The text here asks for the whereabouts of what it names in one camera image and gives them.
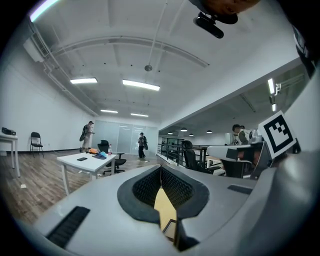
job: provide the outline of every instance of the metal railing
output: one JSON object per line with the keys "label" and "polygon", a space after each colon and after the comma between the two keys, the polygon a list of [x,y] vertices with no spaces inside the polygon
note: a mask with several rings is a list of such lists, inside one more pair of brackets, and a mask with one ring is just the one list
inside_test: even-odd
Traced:
{"label": "metal railing", "polygon": [[[199,158],[198,160],[201,161],[200,157],[202,157],[202,153],[197,154],[197,151],[200,152],[200,150],[203,150],[203,149],[197,149],[197,148],[206,148],[208,146],[209,145],[193,145],[192,149],[196,151],[196,154],[195,154],[196,159]],[[176,162],[178,166],[180,165],[180,166],[186,167],[184,151],[181,145],[159,143],[157,145],[157,153],[160,154],[161,156],[166,157],[167,160]]]}

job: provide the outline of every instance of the water bottle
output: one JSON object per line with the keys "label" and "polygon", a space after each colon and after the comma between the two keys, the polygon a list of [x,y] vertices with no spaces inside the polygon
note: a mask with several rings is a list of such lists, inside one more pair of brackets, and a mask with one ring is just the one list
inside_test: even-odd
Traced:
{"label": "water bottle", "polygon": [[109,149],[108,149],[108,155],[112,155],[111,144],[110,144]]}

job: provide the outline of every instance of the blue cap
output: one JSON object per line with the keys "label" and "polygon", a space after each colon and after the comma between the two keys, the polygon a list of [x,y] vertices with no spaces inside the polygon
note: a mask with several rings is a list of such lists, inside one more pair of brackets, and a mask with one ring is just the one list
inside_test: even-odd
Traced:
{"label": "blue cap", "polygon": [[102,152],[100,152],[100,153],[96,154],[96,155],[94,156],[94,158],[104,160],[104,159],[107,159],[107,155],[106,155],[106,153],[105,153],[105,152],[103,152],[103,151],[102,151]]}

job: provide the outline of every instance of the wooden floor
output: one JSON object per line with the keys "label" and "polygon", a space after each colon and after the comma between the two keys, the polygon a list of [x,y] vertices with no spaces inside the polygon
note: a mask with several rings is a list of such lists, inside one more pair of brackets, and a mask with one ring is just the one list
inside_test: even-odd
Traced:
{"label": "wooden floor", "polygon": [[[66,197],[57,157],[77,153],[79,151],[46,152],[44,158],[42,155],[33,158],[32,154],[19,154],[20,178],[11,167],[11,157],[0,156],[1,195],[14,218],[32,224],[45,210]],[[126,163],[120,166],[120,169],[125,171],[148,165],[166,164],[158,156],[148,156],[146,160],[149,162],[138,160],[137,155],[125,154],[122,158],[127,159]],[[75,191],[90,181],[90,175],[69,168],[68,179],[70,190]]]}

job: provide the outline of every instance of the glass wall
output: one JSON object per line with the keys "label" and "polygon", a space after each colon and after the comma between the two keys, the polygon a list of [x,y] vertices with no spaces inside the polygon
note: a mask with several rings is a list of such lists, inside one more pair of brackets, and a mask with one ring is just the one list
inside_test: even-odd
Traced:
{"label": "glass wall", "polygon": [[95,134],[92,136],[91,147],[94,149],[98,149],[101,140],[106,140],[112,145],[113,153],[138,155],[138,139],[140,133],[144,133],[148,142],[148,150],[145,150],[144,154],[146,156],[156,154],[158,129],[155,127],[96,120],[93,131]]}

